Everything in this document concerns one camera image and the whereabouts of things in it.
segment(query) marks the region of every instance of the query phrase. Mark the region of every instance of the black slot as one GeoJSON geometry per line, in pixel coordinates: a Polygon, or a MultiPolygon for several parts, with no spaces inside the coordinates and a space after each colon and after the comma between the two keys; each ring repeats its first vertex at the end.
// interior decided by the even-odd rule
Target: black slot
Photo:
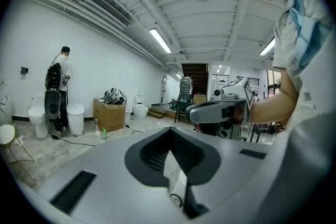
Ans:
{"type": "Polygon", "coordinates": [[[81,171],[51,201],[51,204],[64,213],[69,214],[83,196],[87,188],[91,185],[95,177],[95,174],[81,171]]]}
{"type": "Polygon", "coordinates": [[[252,150],[241,150],[239,153],[257,158],[257,159],[264,159],[266,157],[266,153],[259,152],[259,151],[252,151],[252,150]]]}

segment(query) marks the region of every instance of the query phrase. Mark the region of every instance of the concrete floor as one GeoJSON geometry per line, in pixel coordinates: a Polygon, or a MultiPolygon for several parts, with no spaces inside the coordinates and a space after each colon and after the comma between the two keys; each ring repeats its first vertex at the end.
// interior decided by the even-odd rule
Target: concrete floor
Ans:
{"type": "MultiPolygon", "coordinates": [[[[36,181],[34,189],[37,189],[51,174],[55,173],[58,169],[62,168],[67,162],[71,161],[75,157],[84,153],[92,148],[88,145],[75,145],[62,140],[53,140],[50,135],[46,138],[39,140],[36,138],[35,131],[30,122],[14,122],[16,124],[19,135],[24,136],[24,147],[33,157],[35,162],[21,162],[24,168],[29,172],[31,177],[36,181]]],[[[131,116],[131,121],[128,123],[131,128],[139,131],[146,131],[160,127],[177,126],[185,127],[192,130],[194,127],[191,124],[177,122],[174,124],[174,120],[170,118],[156,119],[151,116],[147,116],[145,119],[138,119],[131,116]]],[[[104,143],[107,140],[114,140],[129,136],[133,132],[131,129],[124,127],[116,131],[107,133],[107,140],[102,140],[101,137],[95,134],[96,125],[94,121],[84,122],[84,134],[81,136],[72,136],[69,131],[62,133],[62,138],[74,142],[97,145],[104,143]]],[[[50,127],[50,133],[55,134],[53,125],[50,127]]],[[[249,141],[248,128],[241,132],[242,136],[247,137],[249,141]]],[[[141,133],[134,132],[133,135],[141,135],[141,133]]],[[[259,143],[272,143],[275,136],[262,134],[259,139],[259,143]]],[[[29,159],[29,156],[25,151],[16,144],[11,145],[11,149],[15,156],[19,159],[29,159]]],[[[6,149],[6,155],[10,162],[15,159],[12,157],[10,151],[6,149]]],[[[23,169],[18,163],[10,165],[10,169],[15,178],[23,181],[26,185],[31,186],[34,182],[24,173],[23,169]]],[[[172,191],[177,178],[180,174],[180,167],[174,156],[169,153],[165,163],[165,176],[170,180],[170,190],[172,191]]]]}

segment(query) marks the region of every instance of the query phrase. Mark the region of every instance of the toilet tank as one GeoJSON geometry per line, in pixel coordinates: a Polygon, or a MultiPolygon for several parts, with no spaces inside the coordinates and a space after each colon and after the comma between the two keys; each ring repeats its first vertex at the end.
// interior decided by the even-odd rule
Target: toilet tank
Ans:
{"type": "Polygon", "coordinates": [[[34,94],[30,103],[32,106],[42,106],[44,108],[44,94],[34,94]]]}

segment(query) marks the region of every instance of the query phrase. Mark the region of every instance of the black cap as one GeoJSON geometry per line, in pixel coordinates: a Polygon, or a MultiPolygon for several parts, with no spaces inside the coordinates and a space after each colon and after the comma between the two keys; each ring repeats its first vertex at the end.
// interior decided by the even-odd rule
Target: black cap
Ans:
{"type": "Polygon", "coordinates": [[[70,48],[67,46],[62,47],[62,52],[70,52],[70,48]]]}

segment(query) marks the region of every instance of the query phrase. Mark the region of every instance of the toilet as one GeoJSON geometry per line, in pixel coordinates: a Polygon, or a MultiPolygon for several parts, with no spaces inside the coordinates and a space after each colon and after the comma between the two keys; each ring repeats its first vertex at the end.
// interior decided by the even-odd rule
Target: toilet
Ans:
{"type": "Polygon", "coordinates": [[[84,133],[84,106],[82,104],[68,104],[67,117],[72,135],[84,133]]]}
{"type": "Polygon", "coordinates": [[[29,120],[34,126],[36,137],[42,139],[48,135],[48,123],[44,110],[44,96],[32,98],[32,107],[28,110],[29,120]]]}
{"type": "Polygon", "coordinates": [[[148,108],[143,104],[141,92],[137,92],[134,97],[133,114],[137,118],[144,119],[147,116],[148,108]]]}

